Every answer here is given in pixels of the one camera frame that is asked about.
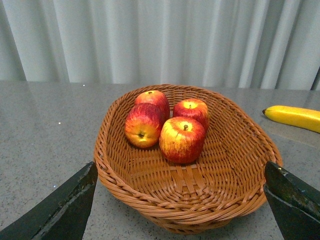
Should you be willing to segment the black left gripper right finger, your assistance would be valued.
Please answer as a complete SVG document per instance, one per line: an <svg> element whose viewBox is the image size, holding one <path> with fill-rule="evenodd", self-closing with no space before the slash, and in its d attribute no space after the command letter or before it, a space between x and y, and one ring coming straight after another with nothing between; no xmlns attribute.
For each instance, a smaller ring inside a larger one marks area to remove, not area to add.
<svg viewBox="0 0 320 240"><path fill-rule="evenodd" d="M264 194L285 240L320 238L320 191L269 161Z"/></svg>

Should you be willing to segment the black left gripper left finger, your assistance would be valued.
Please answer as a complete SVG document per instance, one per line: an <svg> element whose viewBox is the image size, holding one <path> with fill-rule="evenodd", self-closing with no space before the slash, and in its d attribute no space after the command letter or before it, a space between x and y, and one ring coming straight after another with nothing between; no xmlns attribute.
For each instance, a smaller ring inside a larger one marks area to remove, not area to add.
<svg viewBox="0 0 320 240"><path fill-rule="evenodd" d="M91 214L98 170L94 162L0 231L2 240L81 240Z"/></svg>

